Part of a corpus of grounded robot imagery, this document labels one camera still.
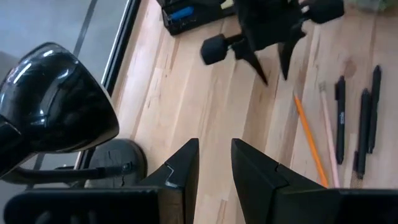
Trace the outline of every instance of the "black plastic part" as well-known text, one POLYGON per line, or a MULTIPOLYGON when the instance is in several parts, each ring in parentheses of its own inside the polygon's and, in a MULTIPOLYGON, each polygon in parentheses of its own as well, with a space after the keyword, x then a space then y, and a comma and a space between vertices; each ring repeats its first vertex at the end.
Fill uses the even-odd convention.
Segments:
POLYGON ((225 59, 228 43, 224 34, 217 35, 203 42, 200 49, 201 57, 206 65, 212 65, 225 59))
POLYGON ((1 83, 0 95, 0 114, 20 131, 30 153, 81 151, 119 133, 103 87, 55 43, 22 58, 1 83))
POLYGON ((65 167, 57 167, 54 170, 71 170, 74 168, 75 168, 75 166, 65 166, 65 167))
POLYGON ((139 185, 156 185, 178 190, 184 204, 183 223, 193 223, 199 181, 199 139, 191 139, 164 165, 145 178, 139 185))
POLYGON ((34 189, 4 209, 9 223, 193 223, 199 143, 191 139, 139 185, 125 189, 34 189))
POLYGON ((341 76, 336 83, 335 95, 337 101, 337 135, 336 135, 336 160, 341 165, 345 151, 345 110, 346 110, 346 82, 341 76))
POLYGON ((239 42, 235 42, 231 45, 231 48, 235 52, 235 59, 236 60, 245 60, 249 63, 260 76, 261 80, 264 84, 268 85, 268 80, 266 74, 262 70, 261 64, 259 59, 257 58, 256 54, 250 50, 248 42, 246 39, 242 39, 239 42))
POLYGON ((354 152, 354 163, 353 163, 353 171, 358 171, 358 151, 354 152))
POLYGON ((246 223, 395 223, 398 191, 325 189, 240 139, 233 177, 246 223))
POLYGON ((306 33, 301 30, 301 26, 302 24, 297 26, 296 29, 292 30, 290 38, 286 42, 278 44, 280 67, 285 80, 287 80, 289 75, 290 59, 292 58, 294 47, 299 40, 306 35, 306 33))
MULTIPOLYGON (((344 14, 342 1, 333 1, 317 0, 300 4, 298 0, 234 0, 242 39, 247 43, 243 45, 241 40, 237 40, 228 45, 231 45, 235 52, 245 52, 244 57, 241 55, 236 58, 248 61, 256 69, 262 81, 267 83, 258 59, 253 55, 255 51, 278 44, 281 69, 286 80, 294 47, 301 38, 305 37, 302 31, 303 22, 313 18, 318 23, 324 23, 344 14), (303 13, 305 6, 308 6, 309 10, 303 13)), ((217 55, 217 60, 211 62, 220 61, 221 58, 217 55)))
POLYGON ((372 96, 371 96, 371 120, 369 124, 369 150, 368 153, 373 153, 374 146, 376 144, 376 131, 377 131, 377 106, 380 98, 380 86, 381 86, 381 67, 376 66, 373 71, 373 84, 372 84, 372 96))
POLYGON ((29 170, 16 168, 2 177, 12 184, 73 183, 90 180, 90 187, 133 186, 147 175, 141 148, 130 140, 113 139, 98 147, 88 169, 29 170))
POLYGON ((342 0, 316 0, 308 4, 306 16, 317 24, 323 24, 344 15, 344 2, 342 0))
POLYGON ((240 139, 231 146, 233 178, 246 223, 268 223, 272 220, 274 195, 288 187, 289 181, 297 189, 323 189, 278 162, 267 157, 240 139))
POLYGON ((366 166, 366 154, 369 145, 369 115, 371 110, 371 96, 368 89, 364 89, 361 97, 361 115, 359 117, 359 139, 358 139, 358 159, 357 176, 363 179, 366 166))
POLYGON ((0 177, 31 156, 21 133, 0 115, 0 177))
POLYGON ((144 152, 134 141, 113 139, 98 146, 91 158, 89 169, 131 164, 134 172, 106 179, 88 180, 86 187, 131 187, 147 177, 148 165, 144 152))

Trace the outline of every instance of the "blue object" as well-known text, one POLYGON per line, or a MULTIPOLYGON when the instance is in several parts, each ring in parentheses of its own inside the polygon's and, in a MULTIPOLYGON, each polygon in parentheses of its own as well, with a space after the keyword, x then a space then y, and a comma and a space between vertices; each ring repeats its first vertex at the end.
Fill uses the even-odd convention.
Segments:
POLYGON ((177 12, 171 14, 169 16, 169 19, 171 21, 176 21, 176 20, 182 19, 184 17, 191 16, 192 14, 193 14, 193 7, 188 6, 188 7, 185 7, 183 9, 178 10, 177 12))

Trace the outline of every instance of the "glossy black plastic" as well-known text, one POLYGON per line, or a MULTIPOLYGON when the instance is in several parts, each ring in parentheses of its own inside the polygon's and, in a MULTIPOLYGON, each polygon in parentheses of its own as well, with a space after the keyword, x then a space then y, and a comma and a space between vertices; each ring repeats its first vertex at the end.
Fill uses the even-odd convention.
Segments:
POLYGON ((28 190, 8 201, 4 222, 192 224, 199 157, 191 139, 135 186, 28 190))
POLYGON ((0 177, 32 155, 22 134, 0 115, 0 177))
POLYGON ((18 156, 0 157, 0 164, 28 152, 85 150, 119 132, 106 91, 76 57, 54 43, 37 47, 7 74, 0 85, 0 115, 28 145, 24 152, 13 149, 18 156))
POLYGON ((398 190, 325 189, 240 139, 233 177, 248 224, 397 223, 398 190))

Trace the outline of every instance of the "black pen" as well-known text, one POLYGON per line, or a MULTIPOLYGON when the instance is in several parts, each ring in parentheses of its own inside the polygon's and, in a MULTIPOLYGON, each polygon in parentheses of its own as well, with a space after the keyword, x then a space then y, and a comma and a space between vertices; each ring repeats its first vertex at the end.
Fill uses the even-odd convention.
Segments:
POLYGON ((344 138, 345 138, 345 111, 346 111, 346 81, 341 76, 335 85, 335 98, 337 100, 337 140, 336 160, 341 165, 344 159, 344 138))
POLYGON ((380 97, 380 84, 381 84, 381 68, 380 65, 376 66, 373 71, 373 84, 371 95, 371 121, 369 125, 369 149, 368 153, 373 153, 374 145, 376 142, 377 130, 377 104, 380 97))
POLYGON ((359 118, 358 151, 355 156, 355 171, 358 179, 363 179, 365 174, 366 154, 369 141, 369 112, 371 108, 371 95, 368 89, 364 89, 361 98, 361 116, 359 118))

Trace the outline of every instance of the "pink pencil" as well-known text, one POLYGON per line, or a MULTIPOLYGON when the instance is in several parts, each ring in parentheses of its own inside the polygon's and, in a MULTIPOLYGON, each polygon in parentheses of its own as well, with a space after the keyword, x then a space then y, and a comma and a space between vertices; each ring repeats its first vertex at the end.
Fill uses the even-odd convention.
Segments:
POLYGON ((335 144, 333 142, 333 134, 331 131, 331 124, 330 124, 328 104, 326 102, 325 88, 326 88, 325 82, 322 82, 321 84, 319 84, 319 90, 320 90, 321 102, 322 102, 322 108, 323 108, 323 116, 325 117, 326 135, 328 138, 328 148, 329 148, 331 172, 333 174, 333 185, 335 186, 335 188, 340 188, 340 181, 338 179, 335 144))

